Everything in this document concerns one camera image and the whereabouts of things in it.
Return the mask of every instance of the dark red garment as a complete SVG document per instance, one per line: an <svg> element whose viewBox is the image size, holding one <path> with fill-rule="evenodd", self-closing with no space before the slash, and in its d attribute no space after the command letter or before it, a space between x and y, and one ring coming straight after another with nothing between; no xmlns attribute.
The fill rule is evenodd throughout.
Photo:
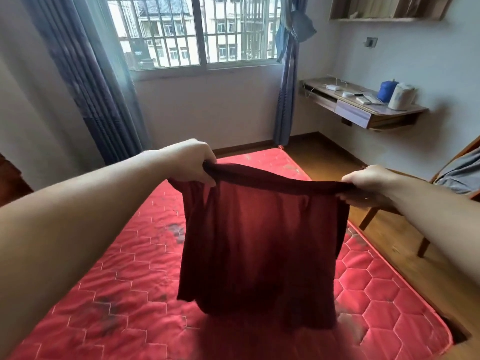
<svg viewBox="0 0 480 360"><path fill-rule="evenodd" d="M183 194L186 236L177 299L211 315L272 314L288 327L332 328L333 279L349 205L340 182L204 164L217 182L170 181Z"/></svg>

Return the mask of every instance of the wall outlet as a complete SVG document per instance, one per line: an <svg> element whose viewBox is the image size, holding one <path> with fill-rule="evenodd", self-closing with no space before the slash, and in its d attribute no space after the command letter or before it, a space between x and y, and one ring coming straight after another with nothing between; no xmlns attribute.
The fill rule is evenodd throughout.
<svg viewBox="0 0 480 360"><path fill-rule="evenodd" d="M364 46L367 48L375 48L377 45L378 38L367 38L367 40L363 43Z"/></svg>

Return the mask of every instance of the curtain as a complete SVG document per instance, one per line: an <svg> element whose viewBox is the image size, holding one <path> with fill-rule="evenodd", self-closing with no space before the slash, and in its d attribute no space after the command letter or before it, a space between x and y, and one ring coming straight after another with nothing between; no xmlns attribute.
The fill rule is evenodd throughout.
<svg viewBox="0 0 480 360"><path fill-rule="evenodd" d="M106 0L22 0L105 164L150 148Z"/></svg>
<svg viewBox="0 0 480 360"><path fill-rule="evenodd" d="M281 22L275 36L277 61L283 60L283 75L278 93L273 141L287 145L292 129L299 43L312 37L315 30L312 20L305 15L308 0L281 0Z"/></svg>

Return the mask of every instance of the white paper roll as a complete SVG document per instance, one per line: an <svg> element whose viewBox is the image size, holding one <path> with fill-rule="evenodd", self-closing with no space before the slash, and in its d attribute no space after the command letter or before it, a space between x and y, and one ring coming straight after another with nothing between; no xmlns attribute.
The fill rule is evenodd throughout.
<svg viewBox="0 0 480 360"><path fill-rule="evenodd" d="M399 83L393 91L392 99L388 103L388 108L396 111L407 110L412 104L417 90L410 84Z"/></svg>

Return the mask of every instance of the hand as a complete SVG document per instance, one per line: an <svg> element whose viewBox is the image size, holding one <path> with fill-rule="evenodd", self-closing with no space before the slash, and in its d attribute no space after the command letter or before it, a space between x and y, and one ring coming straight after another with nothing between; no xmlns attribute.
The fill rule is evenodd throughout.
<svg viewBox="0 0 480 360"><path fill-rule="evenodd" d="M167 165L169 178L177 181L198 181L215 187L215 180L202 167L205 160L216 163L217 158L208 144L195 138L159 150Z"/></svg>
<svg viewBox="0 0 480 360"><path fill-rule="evenodd" d="M398 177L398 174L380 165L369 165L342 178L342 182L353 183L357 189L341 193L339 197L349 205L360 208L392 206L392 202L382 192Z"/></svg>

